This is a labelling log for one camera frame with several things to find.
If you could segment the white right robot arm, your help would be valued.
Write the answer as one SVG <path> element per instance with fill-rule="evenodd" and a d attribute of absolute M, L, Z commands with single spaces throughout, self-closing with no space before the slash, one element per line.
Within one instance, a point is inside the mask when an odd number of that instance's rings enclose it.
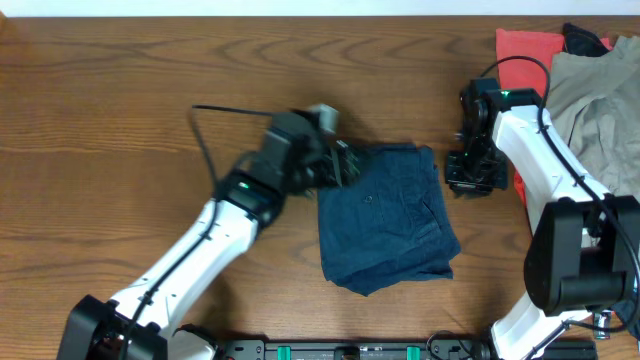
<path fill-rule="evenodd" d="M 587 318 L 632 298 L 639 280 L 639 203 L 616 196 L 580 164 L 533 89 L 503 90 L 475 79 L 460 94 L 464 148 L 447 157 L 445 181 L 458 194 L 507 186 L 514 165 L 524 182 L 532 241 L 526 291 L 482 340 L 473 359 L 583 355 L 556 340 Z"/>

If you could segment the navy blue shorts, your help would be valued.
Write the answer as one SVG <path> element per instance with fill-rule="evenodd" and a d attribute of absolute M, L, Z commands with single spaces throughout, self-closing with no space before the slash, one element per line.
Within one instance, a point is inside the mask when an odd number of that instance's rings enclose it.
<path fill-rule="evenodd" d="M 368 296 L 403 281 L 452 278 L 461 247 L 432 149 L 394 144 L 369 154 L 355 184 L 317 195 L 325 279 Z"/>

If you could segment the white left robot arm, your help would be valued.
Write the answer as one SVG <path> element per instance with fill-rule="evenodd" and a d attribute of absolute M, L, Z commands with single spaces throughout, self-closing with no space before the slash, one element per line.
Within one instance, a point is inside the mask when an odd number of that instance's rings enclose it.
<path fill-rule="evenodd" d="M 253 245 L 290 195 L 355 183 L 367 157 L 336 140 L 325 105 L 270 114 L 257 151 L 239 156 L 187 232 L 141 277 L 102 302 L 85 296 L 68 316 L 60 359 L 213 359 L 217 347 L 182 320 L 209 285 Z"/>

